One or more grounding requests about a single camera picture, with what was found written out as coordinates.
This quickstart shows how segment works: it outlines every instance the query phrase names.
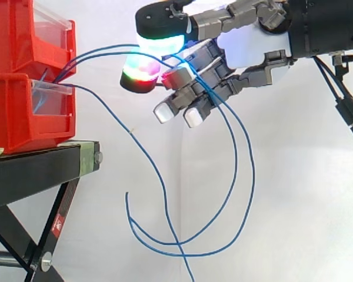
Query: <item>black metal table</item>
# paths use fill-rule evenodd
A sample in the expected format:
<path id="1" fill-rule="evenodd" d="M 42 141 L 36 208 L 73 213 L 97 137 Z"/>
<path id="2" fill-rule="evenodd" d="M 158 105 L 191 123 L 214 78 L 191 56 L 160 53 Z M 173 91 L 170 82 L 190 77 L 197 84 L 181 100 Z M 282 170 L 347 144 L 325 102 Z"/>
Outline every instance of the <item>black metal table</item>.
<path id="1" fill-rule="evenodd" d="M 69 207 L 81 176 L 99 169 L 98 142 L 71 141 L 48 150 L 0 156 L 0 266 L 19 267 L 25 282 L 62 282 L 52 266 Z M 60 186 L 42 236 L 36 244 L 8 204 Z"/>

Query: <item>metal bolt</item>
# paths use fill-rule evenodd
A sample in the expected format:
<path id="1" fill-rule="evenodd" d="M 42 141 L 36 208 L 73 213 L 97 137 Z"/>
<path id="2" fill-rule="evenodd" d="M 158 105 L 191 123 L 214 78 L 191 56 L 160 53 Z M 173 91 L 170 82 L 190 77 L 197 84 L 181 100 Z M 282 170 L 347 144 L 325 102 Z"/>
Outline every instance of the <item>metal bolt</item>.
<path id="1" fill-rule="evenodd" d="M 104 154 L 102 154 L 102 152 L 96 152 L 94 154 L 94 162 L 100 165 L 103 161 L 104 161 Z"/>
<path id="2" fill-rule="evenodd" d="M 41 259 L 41 270 L 47 272 L 52 266 L 52 254 L 48 251 Z"/>

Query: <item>white backdrop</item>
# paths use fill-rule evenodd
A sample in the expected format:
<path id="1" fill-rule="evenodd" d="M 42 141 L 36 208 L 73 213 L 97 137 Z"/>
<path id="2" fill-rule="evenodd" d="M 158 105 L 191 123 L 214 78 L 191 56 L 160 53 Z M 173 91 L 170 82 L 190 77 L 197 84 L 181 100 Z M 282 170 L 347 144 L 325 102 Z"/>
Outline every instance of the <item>white backdrop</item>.
<path id="1" fill-rule="evenodd" d="M 133 43 L 134 13 L 146 3 L 40 2 L 76 20 L 79 53 Z M 135 129 L 164 175 L 173 221 L 182 238 L 188 238 L 218 210 L 229 188 L 234 158 L 228 131 L 216 111 L 194 130 L 180 117 L 159 125 L 152 109 L 166 93 L 139 96 L 122 90 L 118 80 L 124 60 L 87 62 L 72 81 L 97 91 Z M 353 64 L 346 83 L 353 91 Z M 245 90 L 229 103 L 254 144 L 254 205 L 232 248 L 190 260 L 196 281 L 353 282 L 353 135 L 313 61 L 300 60 L 277 85 Z M 234 122 L 233 127 L 240 151 L 238 184 L 228 208 L 186 246 L 187 252 L 227 244 L 241 224 L 251 171 L 243 134 Z M 55 253 L 55 265 L 66 281 L 190 281 L 180 259 L 154 254 L 132 236 L 126 191 L 140 223 L 160 239 L 172 240 L 161 188 L 126 133 L 84 92 L 78 92 L 78 138 L 99 140 L 105 160 L 100 171 L 81 180 Z M 35 239 L 55 193 L 12 206 Z M 31 204 L 39 213 L 30 212 Z M 19 276 L 17 270 L 0 269 L 0 281 L 19 281 Z"/>

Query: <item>red plastic bin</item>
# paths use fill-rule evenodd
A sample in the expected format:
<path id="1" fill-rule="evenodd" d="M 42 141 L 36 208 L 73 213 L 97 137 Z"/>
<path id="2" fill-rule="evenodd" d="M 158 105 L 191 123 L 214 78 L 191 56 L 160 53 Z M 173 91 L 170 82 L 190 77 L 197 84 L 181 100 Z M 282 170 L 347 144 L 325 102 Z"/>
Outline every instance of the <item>red plastic bin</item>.
<path id="1" fill-rule="evenodd" d="M 74 22 L 33 0 L 0 0 L 0 73 L 26 73 L 40 79 L 48 69 L 45 81 L 51 82 L 74 57 Z"/>
<path id="2" fill-rule="evenodd" d="M 0 74 L 0 148 L 5 154 L 56 147 L 75 136 L 75 89 Z"/>

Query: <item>blue wire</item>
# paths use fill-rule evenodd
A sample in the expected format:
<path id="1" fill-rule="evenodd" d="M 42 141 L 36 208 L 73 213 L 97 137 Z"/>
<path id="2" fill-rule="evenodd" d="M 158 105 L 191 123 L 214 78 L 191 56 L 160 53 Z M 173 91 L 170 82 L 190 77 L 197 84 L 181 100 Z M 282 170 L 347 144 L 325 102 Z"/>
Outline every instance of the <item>blue wire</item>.
<path id="1" fill-rule="evenodd" d="M 157 57 L 154 57 L 152 55 L 146 54 L 146 53 L 142 53 L 142 52 L 130 52 L 130 51 L 126 51 L 126 52 L 111 52 L 111 53 L 102 53 L 102 54 L 97 54 L 97 55 L 93 55 L 93 56 L 88 56 L 86 58 L 83 58 L 79 61 L 77 61 L 76 63 L 74 63 L 72 66 L 70 66 L 65 73 L 68 73 L 69 71 L 73 70 L 77 65 L 79 65 L 82 62 L 85 62 L 87 60 L 90 59 L 95 59 L 95 58 L 100 58 L 100 57 L 105 57 L 105 56 L 115 56 L 115 55 L 130 55 L 130 54 L 134 54 L 134 55 L 142 55 L 142 56 L 146 56 L 152 59 L 155 59 L 157 62 L 167 66 L 168 68 L 173 68 L 173 66 L 165 63 L 164 61 L 158 59 Z M 60 80 L 62 80 L 64 78 L 64 76 L 61 76 L 58 79 L 54 80 L 54 83 L 58 83 Z"/>
<path id="2" fill-rule="evenodd" d="M 181 62 L 185 62 L 185 63 L 188 63 L 186 60 L 182 59 L 182 58 L 179 58 L 177 56 L 174 55 L 174 57 L 178 58 Z M 166 256 L 172 256 L 172 257 L 206 257 L 206 256 L 212 256 L 214 254 L 218 254 L 228 248 L 230 248 L 235 242 L 236 240 L 238 239 L 238 237 L 240 236 L 240 234 L 242 233 L 243 231 L 243 228 L 245 226 L 245 223 L 247 221 L 247 218 L 248 218 L 248 215 L 249 215 L 249 211 L 250 211 L 250 208 L 251 208 L 251 205 L 252 205 L 252 201 L 253 201 L 253 198 L 254 198 L 254 193 L 255 193 L 255 160 L 254 160 L 254 154 L 252 152 L 252 145 L 251 145 L 251 140 L 249 138 L 249 134 L 244 126 L 244 124 L 242 123 L 241 119 L 239 118 L 239 116 L 237 115 L 237 113 L 235 113 L 235 111 L 226 103 L 226 101 L 224 101 L 219 95 L 217 95 L 214 90 L 212 88 L 210 88 L 201 78 L 201 76 L 197 73 L 197 71 L 193 68 L 193 66 L 188 63 L 189 66 L 191 67 L 192 71 L 194 72 L 194 74 L 196 75 L 197 77 L 197 81 L 199 83 L 201 83 L 201 85 L 208 91 L 209 95 L 212 96 L 212 98 L 214 99 L 218 99 L 221 103 L 223 103 L 225 105 L 225 107 L 233 114 L 234 118 L 238 121 L 239 125 L 241 126 L 244 134 L 245 134 L 245 137 L 246 137 L 246 140 L 247 140 L 247 145 L 248 145 L 248 150 L 249 150 L 249 156 L 250 156 L 250 161 L 251 161 L 251 167 L 252 167 L 252 185 L 251 185 L 251 194 L 250 194 L 250 198 L 249 198 L 249 201 L 248 201 L 248 205 L 247 205 L 247 208 L 246 208 L 246 212 L 245 212 L 245 215 L 244 215 L 244 218 L 243 218 L 243 221 L 242 221 L 242 224 L 238 230 L 238 232 L 236 233 L 236 235 L 234 236 L 234 238 L 225 246 L 223 246 L 222 248 L 218 249 L 218 250 L 215 250 L 215 251 L 210 251 L 208 253 L 202 253 L 202 254 L 184 254 L 184 255 L 180 255 L 180 254 L 175 254 L 175 253 L 167 253 L 167 252 L 164 252 L 164 251 L 160 251 L 160 250 L 157 250 L 156 248 L 150 246 L 149 244 L 147 244 L 145 241 L 143 241 L 143 239 L 141 239 L 139 237 L 139 235 L 137 234 L 136 230 L 134 229 L 134 219 L 131 217 L 131 213 L 129 211 L 129 201 L 128 201 L 128 193 L 126 193 L 125 195 L 125 203 L 126 203 L 126 211 L 127 211 L 127 217 L 128 217 L 128 222 L 129 222 L 129 225 L 131 227 L 131 230 L 134 234 L 134 236 L 140 241 L 140 243 L 142 243 L 145 247 L 147 247 L 148 249 L 156 252 L 156 253 L 159 253 L 159 254 L 163 254 L 163 255 L 166 255 Z"/>
<path id="3" fill-rule="evenodd" d="M 90 54 L 96 53 L 96 52 L 100 52 L 100 51 L 104 51 L 104 50 L 109 50 L 109 49 L 115 49 L 115 48 L 120 48 L 120 47 L 139 47 L 139 45 L 137 44 L 117 44 L 117 45 L 111 45 L 111 46 L 107 46 L 107 47 L 102 47 L 102 48 L 98 48 L 98 49 L 94 49 L 92 51 L 83 53 L 79 56 L 77 56 L 76 58 L 71 59 L 68 63 L 66 63 L 66 65 L 64 66 L 64 68 L 61 70 L 60 74 L 55 78 L 54 83 L 57 81 L 60 81 L 61 78 L 63 78 L 68 72 L 66 72 L 65 70 L 67 69 L 67 67 L 77 61 L 78 59 L 81 59 L 82 57 L 88 56 Z"/>
<path id="4" fill-rule="evenodd" d="M 184 245 L 184 244 L 187 244 L 193 240 L 195 240 L 198 236 L 200 236 L 203 232 L 206 231 L 206 229 L 212 225 L 212 223 L 217 219 L 217 217 L 222 213 L 223 209 L 225 208 L 225 206 L 227 205 L 230 197 L 231 197 L 231 194 L 233 192 L 233 189 L 234 189 L 234 186 L 235 186 L 235 183 L 237 182 L 237 174 L 238 174 L 238 148 L 237 148 L 237 141 L 235 140 L 235 135 L 234 135 L 234 132 L 232 130 L 232 127 L 229 123 L 229 120 L 227 119 L 224 111 L 221 109 L 221 107 L 218 106 L 218 110 L 219 112 L 221 113 L 222 117 L 224 118 L 224 121 L 226 123 L 226 126 L 228 127 L 229 129 L 229 132 L 230 132 L 230 135 L 231 135 L 231 139 L 232 139 L 232 142 L 233 142 L 233 147 L 234 147 L 234 154 L 235 154 L 235 160 L 234 160 L 234 176 L 233 176 L 233 180 L 231 182 L 231 186 L 230 186 L 230 189 L 228 191 L 228 194 L 222 204 L 222 206 L 219 208 L 218 212 L 215 214 L 215 216 L 207 223 L 207 225 L 205 225 L 199 232 L 197 232 L 195 235 L 193 235 L 191 238 L 185 240 L 185 241 L 182 241 L 180 242 L 180 245 Z M 147 238 L 149 238 L 150 240 L 152 240 L 153 242 L 157 243 L 157 244 L 160 244 L 160 245 L 164 245 L 164 246 L 175 246 L 176 243 L 166 243 L 166 242 L 163 242 L 163 241 L 159 241 L 158 239 L 152 237 L 151 235 L 149 235 L 148 232 L 146 232 L 134 219 L 132 219 L 132 222 L 133 224 L 145 235 L 147 236 Z"/>
<path id="5" fill-rule="evenodd" d="M 155 164 L 155 162 L 153 161 L 152 157 L 149 155 L 149 153 L 147 152 L 147 150 L 145 150 L 145 148 L 143 147 L 143 145 L 141 145 L 141 143 L 139 142 L 139 140 L 136 138 L 136 136 L 128 129 L 128 127 L 120 120 L 120 118 L 110 109 L 110 107 L 101 99 L 101 97 L 99 97 L 96 93 L 94 93 L 92 90 L 88 89 L 88 88 L 85 88 L 83 86 L 79 86 L 79 85 L 74 85 L 74 84 L 60 84 L 60 85 L 64 85 L 64 86 L 67 86 L 67 87 L 73 87 L 73 88 L 79 88 L 79 89 L 82 89 L 82 90 L 85 90 L 87 92 L 89 92 L 90 94 L 92 94 L 95 98 L 97 98 L 100 103 L 106 108 L 106 110 L 111 114 L 111 116 L 121 125 L 121 127 L 132 137 L 132 139 L 134 140 L 134 142 L 137 144 L 137 146 L 141 149 L 141 151 L 144 153 L 144 155 L 146 156 L 146 158 L 149 160 L 149 162 L 151 163 L 152 167 L 154 168 L 157 176 L 158 176 L 158 179 L 159 181 L 161 182 L 161 186 L 162 186 L 162 191 L 163 191 L 163 194 L 164 194 L 164 203 L 165 203 L 165 215 L 166 215 L 166 219 L 167 219 L 167 222 L 168 222 L 168 225 L 170 227 L 170 230 L 171 230 L 171 233 L 179 247 L 179 250 L 181 251 L 181 257 L 183 257 L 184 259 L 184 263 L 186 265 L 186 268 L 188 270 L 188 273 L 189 275 L 191 276 L 191 280 L 192 282 L 195 282 L 195 278 L 194 278 L 194 275 L 191 271 L 191 268 L 189 267 L 189 264 L 188 264 L 188 261 L 187 261 L 187 258 L 184 256 L 184 251 L 183 251 L 183 248 L 182 246 L 180 245 L 179 243 L 179 240 L 178 240 L 178 236 L 177 236 L 177 233 L 175 232 L 175 229 L 172 225 L 172 222 L 171 222 L 171 218 L 170 218 L 170 215 L 169 215 L 169 210 L 168 210 L 168 201 L 167 201 L 167 192 L 166 192 L 166 187 L 165 187 L 165 182 L 161 176 L 161 173 L 159 172 L 158 168 L 157 168 L 157 165 Z"/>
<path id="6" fill-rule="evenodd" d="M 46 78 L 46 75 L 47 75 L 47 71 L 48 71 L 48 68 L 45 69 L 45 71 L 43 72 L 43 75 L 41 77 L 41 82 L 43 82 Z M 38 94 L 39 92 L 38 91 L 35 91 L 33 96 Z M 41 107 L 43 107 L 43 105 L 45 104 L 45 102 L 47 101 L 47 98 L 45 97 L 45 94 L 44 93 L 41 93 L 41 98 L 38 102 L 38 104 L 35 106 L 35 109 L 33 110 L 33 113 L 37 113 L 39 111 L 39 109 Z"/>

